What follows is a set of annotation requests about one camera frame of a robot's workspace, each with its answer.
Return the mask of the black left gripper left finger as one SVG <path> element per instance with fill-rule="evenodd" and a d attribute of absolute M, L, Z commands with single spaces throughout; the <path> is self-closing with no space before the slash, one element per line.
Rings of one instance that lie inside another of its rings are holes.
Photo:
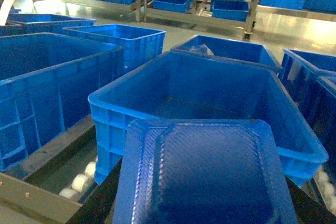
<path fill-rule="evenodd" d="M 112 223 L 121 165 L 122 159 L 66 224 Z"/>

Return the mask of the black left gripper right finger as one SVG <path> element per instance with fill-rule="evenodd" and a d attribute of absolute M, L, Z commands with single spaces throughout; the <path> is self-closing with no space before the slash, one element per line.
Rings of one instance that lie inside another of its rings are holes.
<path fill-rule="evenodd" d="M 335 215 L 309 197 L 288 177 L 286 177 L 286 181 L 299 223 L 335 224 Z"/>

